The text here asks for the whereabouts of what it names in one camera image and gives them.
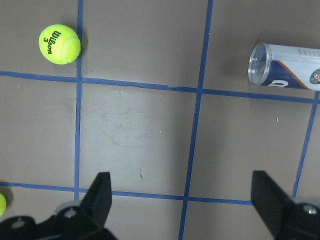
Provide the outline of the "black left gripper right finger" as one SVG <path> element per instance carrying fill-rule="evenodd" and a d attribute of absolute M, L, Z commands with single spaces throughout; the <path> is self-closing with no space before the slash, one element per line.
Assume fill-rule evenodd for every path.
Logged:
<path fill-rule="evenodd" d="M 271 235 L 280 236 L 295 207 L 291 197 L 264 170 L 254 170 L 250 198 Z"/>

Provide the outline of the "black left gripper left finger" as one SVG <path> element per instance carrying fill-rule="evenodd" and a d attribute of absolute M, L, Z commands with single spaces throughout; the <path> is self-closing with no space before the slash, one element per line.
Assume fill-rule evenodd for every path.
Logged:
<path fill-rule="evenodd" d="M 80 203 L 80 207 L 101 228 L 105 227 L 112 206 L 112 186 L 109 172 L 99 172 Z"/>

